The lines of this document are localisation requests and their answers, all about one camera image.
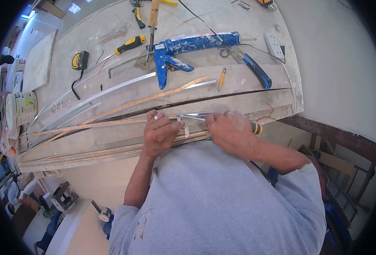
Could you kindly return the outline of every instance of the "pliers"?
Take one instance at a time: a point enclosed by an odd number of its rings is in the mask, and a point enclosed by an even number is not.
[[[130,3],[134,7],[134,9],[131,12],[134,13],[134,17],[136,18],[138,27],[140,29],[145,28],[145,24],[141,20],[141,16],[140,16],[141,0],[130,0]],[[172,7],[176,7],[178,5],[177,2],[174,2],[172,0],[160,0],[160,3],[167,4],[167,5],[170,5]]]

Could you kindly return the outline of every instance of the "right hand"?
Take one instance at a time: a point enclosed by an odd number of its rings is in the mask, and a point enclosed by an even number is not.
[[[252,159],[257,138],[252,133],[251,123],[243,114],[231,111],[211,113],[205,120],[214,144],[241,158]]]
[[[161,152],[171,148],[172,142],[184,122],[171,122],[164,113],[151,110],[147,113],[147,124],[144,128],[144,146],[141,153],[155,158]]]

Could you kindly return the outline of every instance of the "white power strip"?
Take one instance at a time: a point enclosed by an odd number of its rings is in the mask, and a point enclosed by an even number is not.
[[[284,59],[282,49],[280,48],[280,42],[272,33],[264,34],[267,45],[269,46],[270,53],[277,58]]]

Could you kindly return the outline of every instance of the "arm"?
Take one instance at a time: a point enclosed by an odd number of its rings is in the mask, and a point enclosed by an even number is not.
[[[311,163],[298,151],[254,136],[250,122],[240,113],[209,114],[206,125],[213,142],[223,150],[247,160],[269,164],[282,175]]]
[[[148,194],[155,158],[171,147],[175,136],[184,125],[183,122],[171,122],[163,113],[158,113],[156,110],[147,113],[144,146],[125,190],[124,205],[141,208]]]

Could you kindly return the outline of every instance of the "white bucket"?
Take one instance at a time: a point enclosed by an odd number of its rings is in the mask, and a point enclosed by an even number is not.
[[[8,94],[6,102],[7,125],[12,130],[20,125],[27,124],[35,119],[38,113],[36,94],[30,92],[17,92]]]

